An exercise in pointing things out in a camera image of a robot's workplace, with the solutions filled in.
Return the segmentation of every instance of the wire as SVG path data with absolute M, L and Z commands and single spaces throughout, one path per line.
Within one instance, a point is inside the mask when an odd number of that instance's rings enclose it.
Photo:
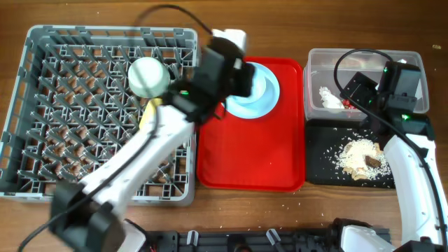
M 207 33 L 213 34 L 211 29 L 208 28 L 198 17 L 193 15 L 190 11 L 188 11 L 188 10 L 186 10 L 186 9 L 180 7 L 180 6 L 176 6 L 176 5 L 172 5 L 172 4 L 160 4 L 160 5 L 156 5 L 156 6 L 151 6 L 150 8 L 146 9 L 144 12 L 142 12 L 138 16 L 138 18 L 136 19 L 136 22 L 134 24 L 134 27 L 139 27 L 140 23 L 143 21 L 144 18 L 146 18 L 148 15 L 150 15 L 154 11 L 157 11 L 157 10 L 160 10 L 160 9 L 163 9 L 163 8 L 171 8 L 171 9 L 175 9 L 175 10 L 181 11 L 182 13 L 185 13 L 186 15 L 190 16 L 194 21 L 196 21 Z M 134 39 L 132 39 L 131 42 L 129 43 L 130 47 L 133 46 L 133 44 L 134 44 L 133 42 L 134 42 Z M 137 72 L 137 78 L 139 79 L 140 82 L 142 82 L 143 78 L 142 78 L 141 73 L 139 71 Z M 152 97 L 151 91 L 147 87 L 144 87 L 144 88 L 146 89 L 145 91 L 146 91 L 147 96 L 148 97 Z M 80 200 L 77 203 L 75 203 L 73 206 L 68 208 L 66 211 L 64 211 L 62 213 L 59 213 L 56 216 L 52 217 L 49 221 L 47 221 L 46 223 L 42 224 L 35 231 L 33 231 L 31 234 L 29 234 L 28 237 L 25 238 L 22 241 L 22 243 L 20 243 L 17 251 L 19 251 L 19 252 L 23 251 L 25 246 L 33 238 L 35 238 L 35 236 L 40 234 L 42 231 L 44 231 L 46 228 L 48 228 L 53 223 L 57 222 L 63 216 L 65 216 L 67 214 L 70 214 L 72 211 L 75 211 L 78 207 L 80 207 L 83 204 L 89 202 L 100 190 L 105 188 L 113 179 L 115 179 L 123 170 L 125 170 L 130 165 L 130 163 L 132 161 L 134 161 L 137 158 L 137 156 L 139 156 L 141 154 L 141 152 L 145 149 L 145 147 L 154 138 L 156 138 L 156 132 L 158 130 L 159 122 L 160 122 L 160 112 L 159 112 L 159 108 L 158 108 L 157 104 L 153 101 L 153 99 L 150 100 L 150 102 L 152 103 L 153 107 L 155 108 L 155 114 L 154 114 L 155 122 L 154 122 L 154 126 L 153 126 L 152 130 L 149 132 L 149 137 L 143 143 L 143 145 L 120 168 L 118 168 L 115 172 L 113 172 L 112 175 L 110 175 L 106 180 L 104 180 L 100 185 L 98 185 L 98 187 L 95 188 L 92 192 L 87 194 L 82 200 Z
M 185 13 L 186 15 L 188 15 L 190 18 L 192 18 L 194 21 L 196 21 L 196 23 L 198 25 L 200 25 L 208 34 L 213 35 L 212 30 L 206 26 L 203 21 L 201 21 L 198 17 L 196 17 L 193 13 L 191 13 L 190 11 L 174 5 L 174 4 L 160 4 L 160 5 L 156 5 L 156 6 L 152 6 L 147 8 L 144 12 L 142 12 L 138 18 L 136 19 L 136 23 L 139 23 L 141 20 L 143 20 L 144 18 L 146 18 L 149 14 L 153 13 L 154 11 L 158 11 L 160 9 L 163 8 L 170 8 L 170 9 L 174 9 L 174 10 L 178 10 L 182 13 Z
M 339 91 L 341 92 L 341 94 L 343 94 L 350 101 L 351 105 L 355 106 L 360 111 L 366 113 L 368 116 L 373 117 L 373 118 L 377 119 L 379 122 L 385 124 L 395 134 L 397 134 L 397 136 L 400 137 L 416 153 L 418 159 L 420 160 L 420 162 L 423 165 L 423 169 L 425 170 L 426 175 L 428 176 L 428 180 L 429 180 L 431 189 L 433 191 L 434 200 L 435 200 L 435 206 L 437 208 L 437 214 L 438 214 L 438 218 L 439 218 L 439 222 L 440 222 L 440 231 L 442 233 L 441 234 L 442 235 L 442 245 L 443 245 L 445 251 L 448 251 L 447 232 L 446 232 L 446 227 L 445 227 L 445 219 L 444 219 L 444 215 L 443 215 L 442 205 L 440 203 L 439 192 L 437 191 L 437 187 L 435 185 L 434 177 L 431 174 L 431 171 L 429 169 L 428 163 L 426 163 L 424 157 L 422 156 L 422 154 L 420 152 L 420 150 L 421 150 L 420 147 L 418 147 L 413 141 L 411 141 L 411 139 L 409 139 L 403 132 L 401 132 L 399 129 L 397 129 L 395 126 L 393 126 L 391 123 L 389 123 L 385 119 L 381 118 L 380 116 L 376 115 L 375 113 L 367 110 L 366 108 L 361 106 L 359 103 L 354 101 L 352 98 L 350 98 L 349 94 L 345 92 L 345 90 L 342 88 L 342 86 L 340 85 L 339 81 L 337 80 L 337 69 L 338 69 L 340 63 L 342 62 L 342 60 L 344 58 L 346 58 L 347 56 L 349 56 L 350 54 L 356 53 L 356 52 L 377 53 L 377 54 L 387 58 L 387 60 L 393 61 L 391 56 L 387 55 L 384 52 L 378 51 L 378 50 L 373 50 L 373 49 L 355 49 L 355 50 L 350 50 L 349 52 L 346 52 L 343 56 L 341 56 L 338 59 L 338 61 L 336 62 L 335 70 L 333 72 L 333 77 L 335 79 L 335 84 L 336 84 L 337 88 L 339 89 Z

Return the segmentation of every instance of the yellow sponge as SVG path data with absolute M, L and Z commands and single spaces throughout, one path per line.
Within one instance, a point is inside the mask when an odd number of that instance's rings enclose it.
M 145 112 L 143 112 L 143 116 L 141 117 L 141 120 L 140 120 L 140 124 L 139 124 L 140 130 L 144 129 L 148 125 L 149 120 L 154 116 L 155 107 L 153 106 L 153 103 L 156 106 L 159 106 L 162 104 L 162 99 L 154 98 L 148 102 L 148 105 L 146 105 L 146 108 L 145 108 Z

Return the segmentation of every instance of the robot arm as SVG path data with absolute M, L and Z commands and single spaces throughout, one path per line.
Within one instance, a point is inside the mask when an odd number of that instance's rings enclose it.
M 427 148 L 425 161 L 435 179 L 443 212 L 448 210 L 447 200 L 443 191 L 440 177 L 435 163 L 435 144 L 426 136 L 407 135 L 420 148 Z M 420 241 L 421 237 L 428 237 L 434 244 L 442 244 L 438 213 L 435 207 L 434 194 L 426 172 L 415 152 L 397 136 L 386 144 L 384 154 L 391 166 L 393 179 L 400 204 L 402 220 L 402 244 L 413 240 Z
M 81 252 L 138 251 L 146 240 L 145 234 L 123 222 L 127 203 L 137 188 L 157 172 L 172 150 L 190 138 L 195 125 L 213 116 L 226 97 L 251 94 L 255 69 L 243 60 L 246 34 L 233 29 L 214 30 L 213 34 L 192 79 L 177 80 L 162 94 L 164 106 L 158 108 L 155 136 L 149 132 L 151 124 L 156 123 L 153 118 L 149 127 L 137 132 L 106 164 L 80 183 L 57 184 L 51 216 L 59 219 L 49 228 L 70 247 Z M 69 210 L 73 205 L 80 206 Z
M 378 91 L 376 83 L 360 72 L 344 89 L 339 84 L 337 67 L 346 56 L 358 51 L 388 58 Z M 448 207 L 435 163 L 433 129 L 428 117 L 413 113 L 420 75 L 417 66 L 394 62 L 387 54 L 370 49 L 349 51 L 336 63 L 334 77 L 341 96 L 367 114 L 363 123 L 370 126 L 384 149 L 402 218 L 403 246 L 398 250 L 378 239 L 373 230 L 352 225 L 342 231 L 341 247 L 345 252 L 359 248 L 364 251 L 434 251 L 436 246 L 447 245 L 445 214 Z
M 435 163 L 434 141 L 421 135 L 407 136 L 420 148 L 428 149 L 425 161 L 435 178 L 439 195 L 445 195 Z M 402 245 L 409 241 L 419 242 L 422 237 L 429 238 L 433 244 L 442 245 L 441 232 L 435 228 L 439 225 L 439 221 L 433 192 L 428 176 L 415 152 L 402 139 L 393 136 L 384 147 L 384 154 L 391 166 L 400 204 Z M 441 201 L 443 212 L 446 213 L 447 200 L 442 197 Z M 344 227 L 340 246 L 345 252 L 359 251 L 359 248 L 363 248 L 366 252 L 396 250 L 394 246 L 378 237 L 372 229 L 355 225 Z

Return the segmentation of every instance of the clear plastic container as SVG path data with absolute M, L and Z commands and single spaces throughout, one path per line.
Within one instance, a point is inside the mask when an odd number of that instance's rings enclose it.
M 304 68 L 304 109 L 306 118 L 362 120 L 366 117 L 357 109 L 325 108 L 319 94 L 320 87 L 327 87 L 333 95 L 340 98 L 333 79 L 333 71 L 338 59 L 351 49 L 315 48 L 309 52 L 308 63 Z M 421 70 L 420 83 L 416 91 L 417 104 L 415 113 L 426 113 L 429 110 L 428 84 L 420 54 L 409 51 L 381 50 L 393 60 L 405 60 L 408 64 L 418 66 Z M 346 57 L 339 65 L 337 77 L 342 87 L 351 80 L 357 71 L 379 83 L 384 64 L 387 59 L 371 52 L 356 52 Z

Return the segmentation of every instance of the light blue dish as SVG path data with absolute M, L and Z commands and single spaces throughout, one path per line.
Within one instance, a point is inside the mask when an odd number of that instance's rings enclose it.
M 229 96 L 226 100 L 227 111 L 239 118 L 255 119 L 266 115 L 275 107 L 280 97 L 280 85 L 275 75 L 266 66 L 255 62 L 248 63 L 255 67 L 252 93 L 256 93 L 257 85 L 255 83 L 263 82 L 260 78 L 265 78 L 265 91 L 259 99 L 253 102 L 245 102 L 241 97 Z

